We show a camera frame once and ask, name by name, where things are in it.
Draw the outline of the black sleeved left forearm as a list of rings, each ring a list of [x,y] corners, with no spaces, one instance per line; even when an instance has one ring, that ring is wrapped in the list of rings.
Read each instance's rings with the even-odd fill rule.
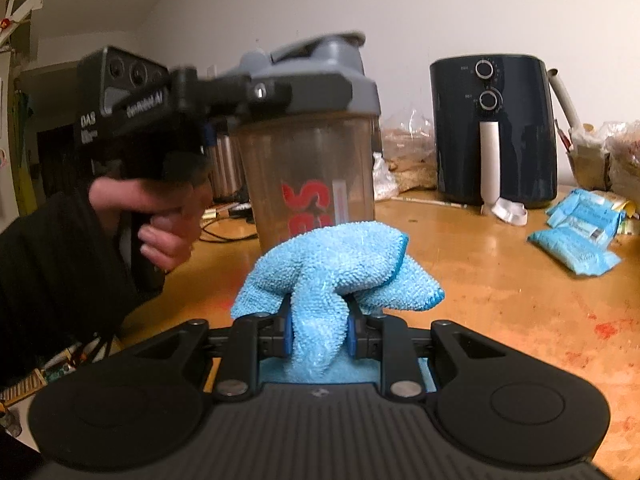
[[[1,233],[1,387],[159,293],[131,277],[86,191],[56,194]]]

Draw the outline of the person left hand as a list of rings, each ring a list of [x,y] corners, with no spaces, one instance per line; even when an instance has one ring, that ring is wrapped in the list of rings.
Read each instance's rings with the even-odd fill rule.
[[[205,181],[198,186],[150,180],[100,177],[89,188],[89,203],[105,234],[114,236],[125,212],[140,212],[149,220],[138,229],[140,254],[154,266],[170,272],[186,263],[200,238],[200,220],[212,203]]]

